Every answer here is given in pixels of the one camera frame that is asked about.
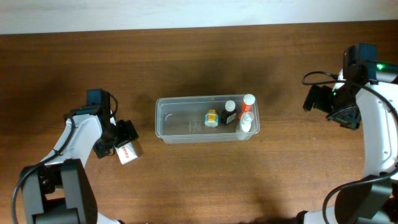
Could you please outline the orange tube with white cap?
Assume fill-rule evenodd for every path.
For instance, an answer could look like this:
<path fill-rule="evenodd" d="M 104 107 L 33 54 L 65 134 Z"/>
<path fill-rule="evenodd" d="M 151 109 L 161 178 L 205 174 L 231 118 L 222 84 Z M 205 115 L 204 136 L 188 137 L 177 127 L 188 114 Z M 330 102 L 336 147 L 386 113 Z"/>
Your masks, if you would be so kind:
<path fill-rule="evenodd" d="M 238 119 L 241 119 L 244 113 L 247 113 L 251 110 L 252 105 L 256 102 L 256 98 L 252 94 L 246 94 L 243 97 L 243 103 L 241 105 L 241 109 L 239 111 Z"/>

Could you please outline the white toothpaste box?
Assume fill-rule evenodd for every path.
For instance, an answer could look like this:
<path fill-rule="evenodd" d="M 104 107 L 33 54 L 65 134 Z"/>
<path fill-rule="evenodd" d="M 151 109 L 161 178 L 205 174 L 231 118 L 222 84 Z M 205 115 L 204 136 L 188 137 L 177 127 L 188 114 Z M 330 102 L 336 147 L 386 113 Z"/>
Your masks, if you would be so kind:
<path fill-rule="evenodd" d="M 121 147 L 117 147 L 116 153 L 122 165 L 125 165 L 138 158 L 138 155 L 130 142 Z"/>

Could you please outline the small jar with gold lid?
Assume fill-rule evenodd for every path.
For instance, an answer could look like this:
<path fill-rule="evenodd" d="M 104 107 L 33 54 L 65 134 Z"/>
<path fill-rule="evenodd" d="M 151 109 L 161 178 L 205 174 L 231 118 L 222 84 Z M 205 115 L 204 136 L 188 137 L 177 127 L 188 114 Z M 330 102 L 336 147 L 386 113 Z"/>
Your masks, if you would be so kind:
<path fill-rule="evenodd" d="M 219 123 L 217 110 L 208 110 L 205 115 L 205 126 L 215 128 Z"/>

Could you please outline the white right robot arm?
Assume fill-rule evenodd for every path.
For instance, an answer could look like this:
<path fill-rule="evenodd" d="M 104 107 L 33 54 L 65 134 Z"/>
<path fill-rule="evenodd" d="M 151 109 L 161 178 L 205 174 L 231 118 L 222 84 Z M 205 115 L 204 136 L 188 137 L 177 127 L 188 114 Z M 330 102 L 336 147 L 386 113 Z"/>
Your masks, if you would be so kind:
<path fill-rule="evenodd" d="M 305 111 L 363 128 L 363 178 L 333 189 L 318 211 L 296 223 L 397 223 L 397 65 L 377 59 L 377 47 L 358 43 L 344 52 L 343 68 L 327 82 L 310 83 Z"/>

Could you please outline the dark bottle with white cap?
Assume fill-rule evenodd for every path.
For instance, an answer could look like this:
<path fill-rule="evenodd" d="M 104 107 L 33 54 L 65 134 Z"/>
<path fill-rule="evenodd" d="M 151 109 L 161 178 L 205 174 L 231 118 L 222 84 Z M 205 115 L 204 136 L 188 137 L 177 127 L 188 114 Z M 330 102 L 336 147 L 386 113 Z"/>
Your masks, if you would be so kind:
<path fill-rule="evenodd" d="M 221 122 L 223 124 L 229 124 L 234 121 L 236 117 L 236 103 L 232 100 L 228 100 L 225 103 L 224 110 L 221 112 Z"/>

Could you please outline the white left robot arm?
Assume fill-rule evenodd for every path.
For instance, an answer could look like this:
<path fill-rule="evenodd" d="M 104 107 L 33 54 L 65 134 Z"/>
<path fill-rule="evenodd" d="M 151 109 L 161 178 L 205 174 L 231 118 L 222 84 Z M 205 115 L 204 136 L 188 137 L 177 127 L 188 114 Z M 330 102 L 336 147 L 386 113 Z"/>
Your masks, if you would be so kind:
<path fill-rule="evenodd" d="M 50 153 L 21 171 L 13 196 L 22 194 L 27 223 L 116 223 L 98 211 L 85 172 L 92 151 L 99 158 L 115 151 L 122 164 L 137 158 L 131 121 L 116 121 L 101 104 L 65 115 L 65 129 Z"/>

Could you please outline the white bottle with pink label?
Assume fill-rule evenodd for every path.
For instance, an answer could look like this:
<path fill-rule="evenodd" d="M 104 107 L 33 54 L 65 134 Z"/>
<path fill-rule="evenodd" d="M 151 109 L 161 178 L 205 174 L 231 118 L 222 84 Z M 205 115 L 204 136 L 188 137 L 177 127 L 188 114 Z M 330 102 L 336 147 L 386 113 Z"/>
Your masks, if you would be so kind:
<path fill-rule="evenodd" d="M 248 135 L 248 132 L 251 130 L 251 125 L 254 120 L 254 113 L 246 112 L 243 113 L 239 123 L 236 127 L 236 136 L 239 140 L 243 140 Z"/>

